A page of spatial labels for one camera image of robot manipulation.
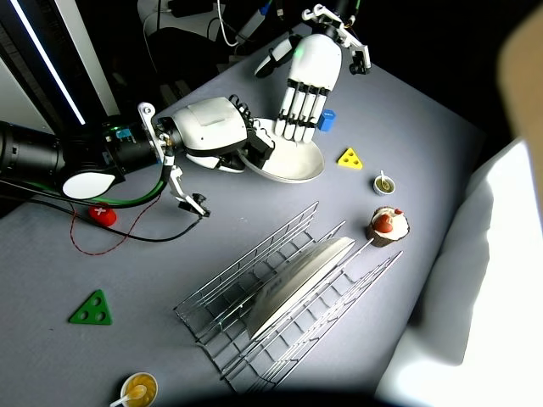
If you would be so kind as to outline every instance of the blue cube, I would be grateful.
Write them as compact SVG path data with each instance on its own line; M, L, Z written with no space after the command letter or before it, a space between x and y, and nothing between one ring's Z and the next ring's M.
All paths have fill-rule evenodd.
M336 114L333 110L324 109L316 126L320 131L330 131L334 120L336 120Z

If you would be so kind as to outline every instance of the cupcake frosting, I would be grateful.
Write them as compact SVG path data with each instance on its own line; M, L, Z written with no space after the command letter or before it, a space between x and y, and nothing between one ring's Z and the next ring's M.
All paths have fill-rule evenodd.
M390 240L400 240L409 232L409 225L407 224L407 219L404 216L403 212L394 208L379 209L372 218L372 225L374 225L377 219L379 219L383 215L389 216L389 223L390 225L392 225L392 231L388 233L383 233L381 231L375 230L375 232L380 237L384 237Z

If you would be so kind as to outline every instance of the dish rack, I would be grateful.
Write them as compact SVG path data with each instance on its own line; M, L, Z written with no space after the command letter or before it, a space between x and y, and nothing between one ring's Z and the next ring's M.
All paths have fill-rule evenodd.
M260 289L282 265L310 245L334 237L339 223L316 240L307 231L318 202L296 215L174 310L230 388L238 393L279 385L403 254L386 259L363 276L346 266L370 243L346 257L263 334L251 340L245 321Z

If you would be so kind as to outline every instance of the spoon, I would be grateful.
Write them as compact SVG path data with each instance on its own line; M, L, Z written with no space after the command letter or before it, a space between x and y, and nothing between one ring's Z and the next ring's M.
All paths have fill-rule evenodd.
M138 384L134 386L130 392L126 394L125 397L121 397L117 401L114 401L109 405L109 407L115 407L116 405L122 404L128 400L137 400L145 395L147 388L143 384Z
M381 170L381 186L383 187L384 191L388 191L390 189L390 184L388 181L384 179L384 172Z

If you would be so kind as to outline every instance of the light strip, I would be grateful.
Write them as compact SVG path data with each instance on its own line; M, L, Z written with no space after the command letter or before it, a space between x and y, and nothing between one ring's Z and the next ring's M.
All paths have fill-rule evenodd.
M66 101L70 105L71 109L74 111L74 114L76 115L79 122L82 125L84 125L85 120L83 119L83 116L81 116L81 113L79 112L79 109L74 103L74 100L71 98L70 94L68 93L68 90L66 89L66 86L64 86L64 83L60 79L60 76L57 73L57 70L54 68L53 64L51 63L51 59L49 59L48 55L45 52L45 49L43 49L42 44L40 43L40 40L37 38L36 33L32 29L31 23L26 18L25 12L20 7L19 2L17 0L11 0L11 4L14 6L14 9L17 12L17 15L19 16L21 23L23 23L23 25L25 26L26 32L28 32L28 35L31 36L32 42L34 42L34 45L36 46L37 51L42 56L43 62L45 62L45 65L49 68L49 72L51 72L51 75L57 82L57 85L59 86L60 91L66 98Z

